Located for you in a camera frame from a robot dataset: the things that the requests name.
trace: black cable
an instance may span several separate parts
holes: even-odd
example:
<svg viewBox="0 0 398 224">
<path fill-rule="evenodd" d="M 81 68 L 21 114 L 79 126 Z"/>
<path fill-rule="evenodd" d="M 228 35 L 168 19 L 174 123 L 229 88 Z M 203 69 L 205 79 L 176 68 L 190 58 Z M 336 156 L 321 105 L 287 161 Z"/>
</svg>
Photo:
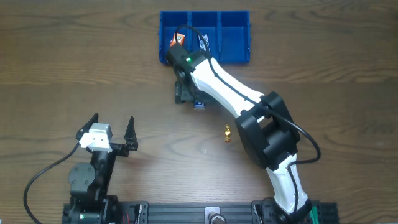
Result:
<svg viewBox="0 0 398 224">
<path fill-rule="evenodd" d="M 287 171 L 289 172 L 290 178 L 292 178 L 292 182 L 293 182 L 293 186 L 294 186 L 294 191 L 295 191 L 295 203 L 294 203 L 294 212 L 297 211 L 297 204 L 299 203 L 299 192 L 297 190 L 297 184 L 296 181 L 294 179 L 293 173 L 292 173 L 292 165 L 296 165 L 296 164 L 308 164 L 308 163 L 313 163 L 318 161 L 321 158 L 321 149 L 319 147 L 319 145 L 317 144 L 317 142 L 314 140 L 314 138 L 311 137 L 311 135 L 309 135 L 309 133 L 307 133 L 304 129 L 302 129 L 300 126 L 296 125 L 295 123 L 285 119 L 283 116 L 281 116 L 280 114 L 276 113 L 274 110 L 269 109 L 266 106 L 262 106 L 261 104 L 255 102 L 254 100 L 250 99 L 249 97 L 245 96 L 244 94 L 242 94 L 241 92 L 239 92 L 237 89 L 235 89 L 233 86 L 231 86 L 229 83 L 227 83 L 225 80 L 223 80 L 215 71 L 215 69 L 213 68 L 213 64 L 211 63 L 211 53 L 209 51 L 208 48 L 208 43 L 207 41 L 205 41 L 205 39 L 203 38 L 202 34 L 196 30 L 195 28 L 188 26 L 188 25 L 180 25 L 176 28 L 175 33 L 174 33 L 174 38 L 175 40 L 177 40 L 177 32 L 180 28 L 182 27 L 186 27 L 191 29 L 192 31 L 194 31 L 200 38 L 201 41 L 203 41 L 204 45 L 205 45 L 205 49 L 206 52 L 208 54 L 207 60 L 209 61 L 209 66 L 211 71 L 214 73 L 214 76 L 217 77 L 222 83 L 224 83 L 224 85 L 226 85 L 228 88 L 230 88 L 231 90 L 233 90 L 236 94 L 238 94 L 239 96 L 241 96 L 244 100 L 249 101 L 250 103 L 252 103 L 254 106 L 257 106 L 258 108 L 263 109 L 266 113 L 270 114 L 271 116 L 278 118 L 279 120 L 283 121 L 284 123 L 288 124 L 291 128 L 296 129 L 298 132 L 302 133 L 308 140 L 310 140 L 310 142 L 312 143 L 312 145 L 314 146 L 316 152 L 317 152 L 317 156 L 316 158 L 313 159 L 306 159 L 306 160 L 302 160 L 302 161 L 294 161 L 291 162 L 287 165 Z"/>
<path fill-rule="evenodd" d="M 48 171 L 49 169 L 55 167 L 56 165 L 60 164 L 61 162 L 67 160 L 73 153 L 75 153 L 75 151 L 77 150 L 77 147 L 79 146 L 79 143 L 76 144 L 76 146 L 72 149 L 71 152 L 69 152 L 69 154 L 67 154 L 64 158 L 58 160 L 57 162 L 54 162 L 53 164 L 49 165 L 48 167 L 42 169 L 40 172 L 38 172 L 36 175 L 34 175 L 34 177 L 29 181 L 29 183 L 27 183 L 25 191 L 24 191 L 24 206 L 26 209 L 26 212 L 28 213 L 28 215 L 33 219 L 33 221 L 36 224 L 42 224 L 32 213 L 32 211 L 30 210 L 28 204 L 27 204 L 27 193 L 29 191 L 30 186 L 33 184 L 33 182 L 40 177 L 40 175 L 44 174 L 46 171 Z"/>
</svg>

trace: wooden surface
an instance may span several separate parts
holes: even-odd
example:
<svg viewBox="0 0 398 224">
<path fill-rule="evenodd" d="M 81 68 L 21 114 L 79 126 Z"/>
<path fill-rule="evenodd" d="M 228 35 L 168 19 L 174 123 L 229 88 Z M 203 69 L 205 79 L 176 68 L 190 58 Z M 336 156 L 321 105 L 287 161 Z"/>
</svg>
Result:
<svg viewBox="0 0 398 224">
<path fill-rule="evenodd" d="M 139 151 L 118 158 L 110 194 L 149 202 L 236 202 L 273 196 L 220 106 L 175 105 L 175 75 L 159 63 L 160 10 L 251 11 L 245 85 L 278 92 L 318 141 L 298 167 L 309 197 L 338 202 L 342 223 L 398 221 L 398 2 L 3 1 L 0 3 L 0 219 L 32 223 L 26 183 L 69 153 L 95 112 L 123 142 L 130 116 Z M 232 142 L 223 142 L 224 125 Z M 314 156 L 307 140 L 299 159 Z M 40 177 L 29 205 L 60 223 L 79 150 Z"/>
</svg>

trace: empty compartment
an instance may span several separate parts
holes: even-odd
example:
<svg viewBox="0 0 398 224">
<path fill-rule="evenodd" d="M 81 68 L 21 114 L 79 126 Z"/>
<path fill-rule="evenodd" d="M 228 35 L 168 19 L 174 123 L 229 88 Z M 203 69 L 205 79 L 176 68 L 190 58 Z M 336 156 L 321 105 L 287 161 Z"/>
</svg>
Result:
<svg viewBox="0 0 398 224">
<path fill-rule="evenodd" d="M 166 52 L 170 48 L 170 42 L 173 39 L 174 32 L 179 25 L 188 24 L 187 11 L 162 11 L 160 12 L 160 52 L 159 58 L 162 63 L 166 63 Z M 185 35 L 184 47 L 188 48 L 188 29 L 181 28 L 180 34 Z"/>
<path fill-rule="evenodd" d="M 198 30 L 204 38 L 207 37 L 210 52 L 215 59 L 218 59 L 218 48 L 217 48 L 217 12 L 192 12 L 192 26 Z M 199 35 L 194 31 L 192 34 L 191 51 L 194 52 L 200 49 L 200 44 L 204 44 L 200 41 Z"/>
<path fill-rule="evenodd" d="M 250 20 L 248 11 L 221 12 L 221 63 L 250 60 Z"/>
</svg>

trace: wooden table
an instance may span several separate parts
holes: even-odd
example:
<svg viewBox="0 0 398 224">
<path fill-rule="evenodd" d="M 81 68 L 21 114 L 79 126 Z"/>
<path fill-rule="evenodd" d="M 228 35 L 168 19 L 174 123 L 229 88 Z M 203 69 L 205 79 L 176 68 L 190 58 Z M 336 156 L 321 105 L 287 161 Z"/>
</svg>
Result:
<svg viewBox="0 0 398 224">
<path fill-rule="evenodd" d="M 136 120 L 138 152 L 118 158 L 109 194 L 149 202 L 250 202 L 273 196 L 242 147 L 233 117 L 174 104 L 159 63 L 160 10 L 251 11 L 245 85 L 278 92 L 322 147 L 298 167 L 309 197 L 338 202 L 342 223 L 398 220 L 398 4 L 391 1 L 4 1 L 0 3 L 0 219 L 32 223 L 26 183 L 68 154 L 95 113 L 123 142 Z M 232 142 L 224 143 L 225 124 Z M 299 142 L 299 159 L 313 147 Z M 29 205 L 60 223 L 77 151 L 40 177 Z"/>
</svg>

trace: blue plastic bin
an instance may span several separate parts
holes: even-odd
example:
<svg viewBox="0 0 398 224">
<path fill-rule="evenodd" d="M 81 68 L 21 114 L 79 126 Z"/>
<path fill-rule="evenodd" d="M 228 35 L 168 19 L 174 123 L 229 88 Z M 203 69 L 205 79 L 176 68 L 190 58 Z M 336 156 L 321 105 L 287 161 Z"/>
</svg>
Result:
<svg viewBox="0 0 398 224">
<path fill-rule="evenodd" d="M 159 31 L 159 59 L 166 62 L 175 29 L 182 24 L 193 26 L 208 36 L 210 52 L 219 63 L 248 63 L 250 61 L 250 13 L 249 11 L 161 11 Z M 181 28 L 185 35 L 184 47 L 198 50 L 196 33 Z"/>
</svg>

